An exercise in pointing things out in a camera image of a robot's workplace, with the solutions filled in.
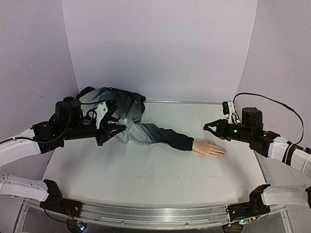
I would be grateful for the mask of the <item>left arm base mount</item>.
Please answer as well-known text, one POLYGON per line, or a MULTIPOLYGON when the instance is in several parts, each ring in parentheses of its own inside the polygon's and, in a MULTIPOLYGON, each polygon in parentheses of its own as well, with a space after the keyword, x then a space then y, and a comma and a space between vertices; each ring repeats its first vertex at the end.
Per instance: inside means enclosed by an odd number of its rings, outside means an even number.
POLYGON ((73 199, 64 198, 57 183, 52 180, 44 179, 47 186, 48 197, 40 202, 40 207, 55 213, 79 217, 82 210, 82 202, 73 199))

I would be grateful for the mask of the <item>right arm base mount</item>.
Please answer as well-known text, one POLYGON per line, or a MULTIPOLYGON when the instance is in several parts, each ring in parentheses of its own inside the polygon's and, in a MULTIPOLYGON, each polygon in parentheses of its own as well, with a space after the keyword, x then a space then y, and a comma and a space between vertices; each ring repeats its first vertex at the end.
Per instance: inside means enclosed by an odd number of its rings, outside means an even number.
POLYGON ((261 197, 264 190, 270 186, 270 184, 260 185, 249 194, 249 201, 229 205, 226 212, 229 214, 230 222, 270 213, 270 206, 264 204, 261 197))

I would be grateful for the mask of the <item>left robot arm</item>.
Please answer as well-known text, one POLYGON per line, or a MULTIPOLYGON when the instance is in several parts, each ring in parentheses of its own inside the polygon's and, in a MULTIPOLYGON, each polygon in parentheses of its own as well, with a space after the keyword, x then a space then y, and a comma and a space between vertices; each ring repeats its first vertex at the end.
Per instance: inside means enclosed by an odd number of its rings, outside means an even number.
MULTIPOLYGON (((62 148, 66 140, 95 138, 97 145, 102 146, 126 130, 126 126, 113 116, 117 108, 115 100, 81 102, 74 97, 66 97, 56 103, 55 113, 48 121, 1 141, 0 165, 62 148)), ((46 179, 30 180, 2 174, 0 193, 46 201, 55 212, 63 211, 66 206, 57 183, 46 179)))

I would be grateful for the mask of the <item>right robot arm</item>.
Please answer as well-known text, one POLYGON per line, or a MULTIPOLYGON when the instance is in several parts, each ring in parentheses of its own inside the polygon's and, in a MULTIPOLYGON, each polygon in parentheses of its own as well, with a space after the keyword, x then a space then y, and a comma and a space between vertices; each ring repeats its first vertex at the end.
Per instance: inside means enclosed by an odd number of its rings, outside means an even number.
MULTIPOLYGON (((244 142, 259 155, 278 160, 306 177, 311 176, 311 150, 290 142, 281 135, 263 129, 262 112, 245 107, 238 117, 232 102, 223 103, 224 119, 204 125, 204 130, 222 140, 244 142)), ((263 184, 255 188, 247 202, 231 204, 226 211, 230 222, 259 217, 270 213, 275 204, 311 205, 309 184, 272 186, 263 184)))

